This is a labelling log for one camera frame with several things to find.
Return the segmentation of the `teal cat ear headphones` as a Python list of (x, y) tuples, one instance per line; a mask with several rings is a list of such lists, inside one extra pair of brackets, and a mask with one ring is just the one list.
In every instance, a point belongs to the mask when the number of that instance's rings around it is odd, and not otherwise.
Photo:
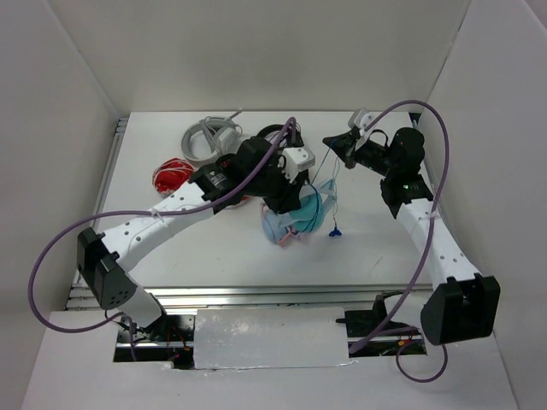
[(296, 221), (294, 226), (301, 233), (317, 231), (326, 215), (336, 204), (335, 179), (325, 179), (319, 184), (306, 184), (300, 191), (300, 208), (288, 212)]

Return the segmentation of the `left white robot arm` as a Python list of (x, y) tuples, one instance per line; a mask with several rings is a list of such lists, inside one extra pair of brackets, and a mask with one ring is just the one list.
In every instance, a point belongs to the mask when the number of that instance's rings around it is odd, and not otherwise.
[(145, 338), (158, 340), (167, 333), (167, 313), (131, 270), (167, 240), (245, 196), (260, 197), (277, 214), (298, 210), (314, 164), (314, 155), (301, 144), (281, 149), (264, 138), (249, 138), (236, 153), (199, 167), (142, 216), (101, 233), (84, 229), (78, 235), (78, 271), (102, 310), (119, 310)]

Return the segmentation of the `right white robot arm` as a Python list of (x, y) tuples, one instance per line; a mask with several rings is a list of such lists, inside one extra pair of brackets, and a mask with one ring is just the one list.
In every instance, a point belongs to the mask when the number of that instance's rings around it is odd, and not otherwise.
[(411, 127), (396, 131), (389, 143), (359, 143), (359, 131), (323, 138), (349, 167), (362, 165), (381, 175), (381, 196), (419, 250), (433, 293), (420, 313), (420, 325), (433, 345), (488, 337), (492, 333), (501, 288), (462, 253), (433, 206), (434, 197), (421, 175), (424, 137)]

